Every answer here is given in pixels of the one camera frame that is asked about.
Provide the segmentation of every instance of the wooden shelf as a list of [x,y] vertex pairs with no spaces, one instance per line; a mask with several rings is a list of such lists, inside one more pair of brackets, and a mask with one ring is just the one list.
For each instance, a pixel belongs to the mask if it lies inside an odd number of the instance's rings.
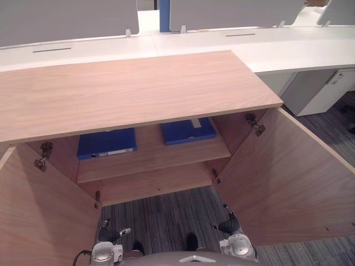
[[78,183],[231,156],[222,137],[165,146],[160,125],[135,129],[137,151],[80,161]]
[[108,206],[211,184],[211,173],[199,162],[82,183],[79,187],[92,197],[99,190],[102,205]]

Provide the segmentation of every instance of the blue binder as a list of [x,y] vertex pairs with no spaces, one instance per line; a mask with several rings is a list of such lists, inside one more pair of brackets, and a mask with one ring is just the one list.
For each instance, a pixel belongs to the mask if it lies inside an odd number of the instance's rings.
[[165,145],[213,139],[217,136],[208,117],[161,124]]
[[81,135],[77,156],[86,160],[136,150],[134,128],[119,129]]

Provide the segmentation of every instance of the cabinet top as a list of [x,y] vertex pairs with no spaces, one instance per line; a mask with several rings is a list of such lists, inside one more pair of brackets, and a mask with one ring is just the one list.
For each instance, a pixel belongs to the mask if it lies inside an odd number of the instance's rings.
[[0,73],[0,142],[278,107],[231,51]]

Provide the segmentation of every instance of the white robot part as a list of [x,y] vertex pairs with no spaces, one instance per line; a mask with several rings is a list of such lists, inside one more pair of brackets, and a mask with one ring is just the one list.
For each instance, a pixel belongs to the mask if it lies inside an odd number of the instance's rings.
[[233,234],[228,239],[220,241],[220,248],[223,254],[257,261],[254,248],[244,234]]
[[122,258],[122,245],[100,242],[93,248],[90,266],[113,266],[114,263],[121,262]]

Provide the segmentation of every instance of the black cable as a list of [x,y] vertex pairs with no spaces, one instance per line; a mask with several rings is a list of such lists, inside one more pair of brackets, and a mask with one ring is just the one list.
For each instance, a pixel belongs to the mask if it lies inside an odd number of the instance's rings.
[[73,266],[76,266],[77,265],[77,260],[78,258],[80,257],[81,254],[84,254],[84,255],[91,255],[91,251],[89,250],[82,250],[80,251],[74,258],[74,261],[73,261]]

